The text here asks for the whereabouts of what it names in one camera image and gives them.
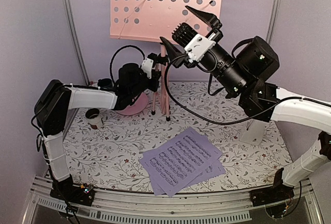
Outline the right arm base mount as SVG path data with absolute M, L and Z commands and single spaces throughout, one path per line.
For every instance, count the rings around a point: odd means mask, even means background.
M 288 187 L 284 184 L 276 184 L 270 187 L 251 190 L 250 200 L 253 206 L 261 206 L 283 201 L 294 197 L 294 187 Z

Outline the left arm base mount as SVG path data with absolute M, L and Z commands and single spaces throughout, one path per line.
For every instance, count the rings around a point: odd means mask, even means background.
M 50 196 L 69 203 L 92 206 L 95 191 L 86 184 L 83 187 L 75 185 L 73 179 L 69 177 L 60 182 L 54 180 Z

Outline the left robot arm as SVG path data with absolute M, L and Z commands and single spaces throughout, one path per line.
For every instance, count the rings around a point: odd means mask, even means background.
M 135 104 L 145 90 L 156 92 L 161 72 L 156 64 L 166 63 L 166 56 L 149 54 L 141 65 L 127 63 L 120 68 L 119 78 L 111 87 L 93 87 L 64 84 L 52 80 L 34 107 L 31 124 L 43 144 L 45 160 L 53 178 L 58 181 L 56 190 L 65 200 L 73 200 L 77 189 L 66 179 L 70 172 L 63 148 L 63 132 L 68 110 L 96 108 L 122 111 Z

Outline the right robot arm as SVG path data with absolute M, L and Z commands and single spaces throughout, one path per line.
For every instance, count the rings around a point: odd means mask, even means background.
M 198 67 L 209 73 L 226 90 L 228 99 L 239 99 L 247 119 L 289 122 L 320 131 L 307 152 L 276 172 L 267 196 L 271 201 L 279 201 L 289 188 L 330 161 L 330 103 L 268 83 L 280 63 L 278 55 L 261 37 L 245 39 L 228 53 L 219 45 L 223 34 L 217 16 L 192 7 L 189 11 L 209 27 L 209 33 L 201 35 L 189 24 L 181 23 L 173 31 L 172 40 L 161 37 L 170 66 Z

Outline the pink music stand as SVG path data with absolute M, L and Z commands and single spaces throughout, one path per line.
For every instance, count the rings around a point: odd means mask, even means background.
M 207 26 L 185 7 L 220 15 L 221 0 L 110 0 L 110 37 L 160 42 L 186 22 L 199 33 L 207 34 Z

